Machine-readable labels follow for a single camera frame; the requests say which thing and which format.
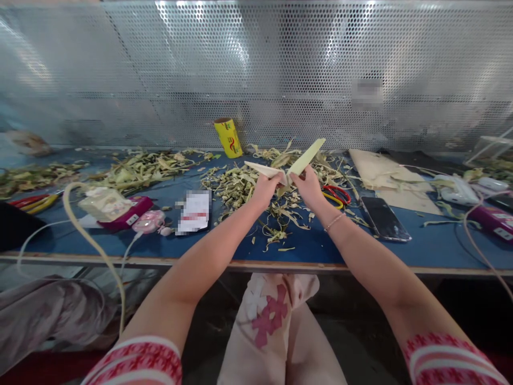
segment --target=hand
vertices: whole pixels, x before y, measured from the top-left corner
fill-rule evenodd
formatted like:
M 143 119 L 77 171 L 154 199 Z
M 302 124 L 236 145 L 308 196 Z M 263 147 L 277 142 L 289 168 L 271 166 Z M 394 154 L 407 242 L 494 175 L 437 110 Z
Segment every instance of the hand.
M 256 181 L 255 191 L 251 196 L 250 202 L 256 204 L 262 209 L 262 211 L 268 208 L 274 192 L 276 191 L 276 186 L 279 184 L 280 178 L 279 174 L 275 175 L 271 179 L 266 177 L 264 174 L 260 174 L 258 176 L 258 181 Z
M 290 178 L 299 189 L 299 194 L 310 210 L 316 212 L 320 205 L 327 203 L 326 198 L 322 195 L 317 174 L 310 165 L 305 168 L 304 179 L 294 173 L 290 174 Z

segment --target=power cord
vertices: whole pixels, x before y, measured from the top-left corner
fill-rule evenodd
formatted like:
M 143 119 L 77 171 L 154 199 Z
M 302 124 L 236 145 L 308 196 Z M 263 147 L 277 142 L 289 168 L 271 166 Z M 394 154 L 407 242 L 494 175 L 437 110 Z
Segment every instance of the power cord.
M 68 222 L 71 222 L 71 221 L 70 220 L 64 220 L 64 221 L 50 223 L 50 224 L 44 225 L 43 227 L 41 227 L 41 228 L 37 229 L 36 231 L 34 231 L 25 240 L 25 242 L 21 246 L 20 252 L 19 252 L 18 257 L 16 259 L 16 271 L 18 272 L 18 274 L 20 276 L 22 276 L 24 278 L 27 278 L 27 279 L 31 279 L 31 280 L 39 280 L 39 281 L 81 281 L 81 282 L 86 282 L 89 286 L 92 286 L 92 288 L 95 289 L 100 294 L 100 297 L 102 298 L 102 307 L 101 307 L 100 311 L 98 312 L 98 314 L 96 315 L 96 318 L 94 320 L 96 334 L 102 335 L 103 331 L 102 330 L 98 330 L 98 320 L 99 320 L 100 315 L 103 313 L 103 310 L 105 309 L 105 295 L 103 294 L 103 291 L 100 289 L 100 287 L 94 281 L 91 281 L 91 280 L 88 280 L 88 279 L 85 279 L 85 278 L 38 278 L 38 277 L 34 277 L 34 276 L 31 276 L 31 275 L 25 273 L 21 269 L 21 262 L 23 260 L 23 254 L 25 253 L 25 249 L 27 248 L 27 245 L 31 241 L 31 239 L 35 235 L 37 235 L 40 231 L 46 229 L 47 227 L 50 227 L 50 226 L 53 226 L 53 225 L 59 225 L 59 224 L 63 224 L 63 223 L 68 223 Z
M 123 269 L 125 268 L 125 262 L 128 259 L 128 253 L 130 252 L 130 249 L 133 246 L 133 244 L 135 243 L 135 241 L 137 241 L 139 238 L 141 238 L 141 236 L 143 234 L 144 234 L 143 232 L 138 232 L 137 234 L 135 234 L 134 239 L 132 239 L 132 241 L 130 242 L 130 244 L 127 247 L 127 251 L 125 251 L 125 255 L 123 256 L 123 261 L 121 262 L 121 271 L 119 274 L 121 280 L 123 279 Z
M 441 174 L 441 175 L 451 176 L 449 174 L 441 173 L 439 171 L 431 170 L 429 168 L 424 168 L 424 167 L 418 167 L 418 166 L 412 166 L 412 165 L 399 165 L 399 166 L 400 167 L 414 167 L 414 168 L 418 168 L 419 170 L 426 170 L 426 171 L 434 172 L 434 173 Z M 503 192 L 499 192 L 497 194 L 490 195 L 490 197 L 508 194 L 508 193 L 509 193 L 509 191 L 503 191 Z M 475 209 L 477 209 L 478 207 L 480 207 L 485 200 L 483 195 L 480 192 L 476 191 L 476 194 L 479 197 L 479 203 L 476 204 L 474 207 L 472 207 L 469 211 L 467 211 L 465 213 L 465 215 L 463 216 L 463 228 L 465 229 L 465 233 L 467 234 L 467 237 L 469 238 L 470 244 L 474 247 L 474 249 L 477 251 L 477 254 L 479 254 L 479 256 L 483 259 L 483 261 L 486 263 L 486 265 L 490 268 L 492 273 L 495 274 L 495 276 L 497 277 L 497 279 L 499 280 L 501 285 L 504 286 L 504 289 L 508 293 L 508 296 L 511 299 L 511 302 L 513 303 L 513 293 L 511 292 L 511 289 L 509 288 L 508 284 L 505 282 L 504 278 L 502 278 L 501 274 L 495 269 L 495 267 L 493 267 L 492 263 L 488 260 L 488 258 L 485 257 L 484 253 L 477 246 L 476 241 L 474 241 L 474 238 L 472 237 L 472 234 L 470 233 L 469 224 L 468 224 L 469 214 L 472 211 L 474 211 Z
M 82 225 L 77 220 L 75 214 L 73 213 L 73 210 L 71 208 L 71 205 L 69 203 L 69 193 L 71 190 L 73 190 L 75 187 L 86 187 L 87 185 L 85 183 L 81 182 L 73 182 L 66 186 L 64 189 L 63 194 L 63 203 L 64 203 L 64 210 L 66 211 L 66 214 L 69 217 L 69 220 L 75 226 L 75 228 L 78 230 L 80 234 L 85 238 L 86 241 L 89 242 L 91 246 L 93 246 L 96 251 L 101 255 L 103 258 L 105 264 L 107 265 L 108 269 L 111 271 L 112 276 L 114 277 L 116 284 L 119 289 L 119 294 L 121 296 L 121 320 L 119 323 L 119 335 L 121 336 L 121 333 L 123 333 L 123 328 L 125 325 L 125 309 L 126 309 L 126 295 L 125 295 L 125 288 L 123 286 L 123 282 L 121 281 L 121 278 L 116 272 L 116 269 L 114 265 L 112 264 L 111 260 L 109 259 L 108 255 L 105 253 L 105 251 L 102 249 L 102 247 L 84 230 Z

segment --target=smartphone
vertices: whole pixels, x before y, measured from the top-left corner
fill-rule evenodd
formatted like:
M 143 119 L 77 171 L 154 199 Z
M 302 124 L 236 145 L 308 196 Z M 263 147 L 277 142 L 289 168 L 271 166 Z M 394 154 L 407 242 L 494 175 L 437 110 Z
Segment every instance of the smartphone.
M 384 199 L 361 197 L 360 201 L 377 236 L 389 241 L 411 241 L 411 236 Z

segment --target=metal mesh wall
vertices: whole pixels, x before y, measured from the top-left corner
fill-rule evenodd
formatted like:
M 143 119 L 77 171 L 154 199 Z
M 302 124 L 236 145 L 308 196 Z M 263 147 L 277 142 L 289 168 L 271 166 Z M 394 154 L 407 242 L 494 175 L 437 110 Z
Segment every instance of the metal mesh wall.
M 513 124 L 513 2 L 3 7 L 0 57 L 0 114 L 52 144 L 221 148 L 233 117 L 263 147 L 447 151 Z

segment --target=sleeve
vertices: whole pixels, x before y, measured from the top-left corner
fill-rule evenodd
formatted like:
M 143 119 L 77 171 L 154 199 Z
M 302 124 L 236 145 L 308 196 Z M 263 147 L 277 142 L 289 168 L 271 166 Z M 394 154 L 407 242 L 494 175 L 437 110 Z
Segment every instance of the sleeve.
M 97 363 L 82 385 L 182 383 L 180 353 L 171 341 L 143 336 L 115 346 Z
M 403 350 L 414 385 L 508 385 L 480 350 L 450 335 L 417 335 Z

